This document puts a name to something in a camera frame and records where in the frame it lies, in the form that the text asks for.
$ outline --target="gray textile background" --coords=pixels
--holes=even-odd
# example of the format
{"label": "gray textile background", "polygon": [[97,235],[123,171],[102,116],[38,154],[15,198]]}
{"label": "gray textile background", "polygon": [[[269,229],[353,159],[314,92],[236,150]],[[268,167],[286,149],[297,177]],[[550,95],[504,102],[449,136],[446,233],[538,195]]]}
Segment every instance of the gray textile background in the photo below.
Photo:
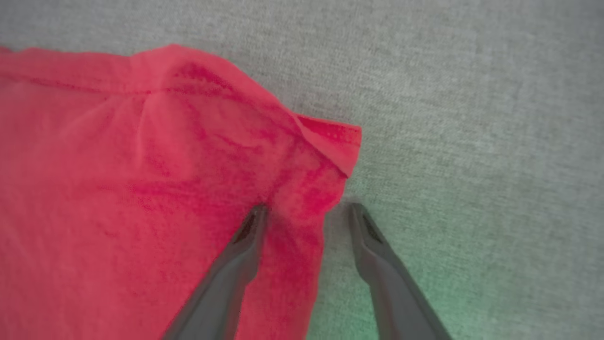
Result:
{"label": "gray textile background", "polygon": [[[13,49],[170,43],[363,126],[347,192],[455,338],[604,338],[603,1],[0,3]],[[308,338],[376,339],[338,214]]]}

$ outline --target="inner side of red fabric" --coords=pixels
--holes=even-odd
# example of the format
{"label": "inner side of red fabric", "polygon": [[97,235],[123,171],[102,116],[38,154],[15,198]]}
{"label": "inner side of red fabric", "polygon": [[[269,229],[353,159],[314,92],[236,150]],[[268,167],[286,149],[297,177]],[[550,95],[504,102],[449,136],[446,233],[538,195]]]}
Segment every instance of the inner side of red fabric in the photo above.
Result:
{"label": "inner side of red fabric", "polygon": [[237,338],[303,339],[360,141],[201,51],[0,52],[0,338],[161,337],[266,202]]}

